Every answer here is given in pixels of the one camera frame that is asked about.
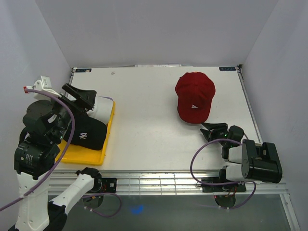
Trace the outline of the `white baseball cap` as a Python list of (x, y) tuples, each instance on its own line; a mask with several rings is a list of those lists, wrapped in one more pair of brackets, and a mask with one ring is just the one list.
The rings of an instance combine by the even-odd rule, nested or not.
[(87, 112), (89, 117), (107, 124), (110, 120), (114, 101), (110, 97), (96, 96), (94, 107)]

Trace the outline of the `black baseball cap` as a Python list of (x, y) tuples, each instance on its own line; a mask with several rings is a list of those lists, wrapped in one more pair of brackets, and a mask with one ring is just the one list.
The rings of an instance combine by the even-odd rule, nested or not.
[(85, 115), (75, 115), (75, 130), (70, 144), (101, 150), (107, 134), (103, 122)]

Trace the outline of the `red baseball cap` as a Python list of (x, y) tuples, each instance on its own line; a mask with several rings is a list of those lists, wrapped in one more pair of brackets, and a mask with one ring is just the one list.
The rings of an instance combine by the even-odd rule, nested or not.
[(190, 124), (204, 123), (216, 93), (214, 82), (204, 73), (187, 72), (175, 86), (180, 118)]

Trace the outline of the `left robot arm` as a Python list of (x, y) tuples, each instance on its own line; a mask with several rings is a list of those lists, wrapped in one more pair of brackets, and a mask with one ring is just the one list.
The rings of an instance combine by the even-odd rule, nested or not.
[(63, 89), (74, 97), (73, 101), (52, 90), (24, 88), (25, 93), (41, 94), (44, 99), (27, 108), (23, 117), (25, 128), (14, 154), (20, 204), (14, 231), (61, 231), (74, 205), (86, 193), (102, 188), (99, 171), (87, 167), (77, 171), (77, 179), (63, 193), (48, 199), (51, 173), (65, 154), (59, 144), (66, 134), (72, 140), (75, 115), (92, 109), (96, 97), (94, 90), (81, 90), (69, 84), (63, 85)]

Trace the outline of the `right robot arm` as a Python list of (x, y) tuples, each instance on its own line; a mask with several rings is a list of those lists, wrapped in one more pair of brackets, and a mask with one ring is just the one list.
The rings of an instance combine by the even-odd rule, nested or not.
[(235, 181), (256, 180), (265, 183), (279, 183), (282, 166), (275, 144), (255, 143), (246, 137), (241, 127), (226, 123), (202, 123), (200, 129), (206, 141), (218, 140), (222, 146), (221, 156), (228, 164), (219, 171), (218, 187), (229, 191)]

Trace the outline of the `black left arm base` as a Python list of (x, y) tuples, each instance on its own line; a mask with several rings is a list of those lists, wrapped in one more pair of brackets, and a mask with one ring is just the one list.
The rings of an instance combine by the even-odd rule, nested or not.
[[(117, 178), (102, 178), (101, 187), (97, 191), (89, 191), (88, 194), (98, 194), (98, 193), (115, 193), (116, 192)], [(103, 203), (104, 196), (91, 196), (88, 198), (83, 198), (82, 202), (84, 206), (90, 207), (92, 209), (100, 207)]]

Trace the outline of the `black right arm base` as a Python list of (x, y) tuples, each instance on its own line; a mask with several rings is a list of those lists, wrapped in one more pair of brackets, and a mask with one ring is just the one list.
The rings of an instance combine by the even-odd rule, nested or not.
[(197, 183), (196, 186), (201, 188), (204, 193), (213, 193), (216, 204), (225, 208), (235, 206), (237, 192), (246, 192), (246, 186), (244, 184), (203, 185), (201, 183)]

